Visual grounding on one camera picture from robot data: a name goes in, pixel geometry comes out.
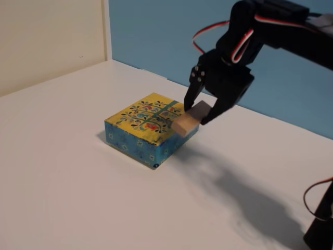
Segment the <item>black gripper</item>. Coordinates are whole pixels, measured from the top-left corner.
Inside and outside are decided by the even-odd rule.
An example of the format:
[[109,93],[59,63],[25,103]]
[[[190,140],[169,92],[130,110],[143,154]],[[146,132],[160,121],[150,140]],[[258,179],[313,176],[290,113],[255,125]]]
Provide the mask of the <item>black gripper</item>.
[[184,110],[190,110],[203,88],[206,89],[216,97],[216,102],[201,120],[200,124],[205,125],[237,104],[253,80],[248,67],[228,65],[213,49],[202,54],[191,70]]

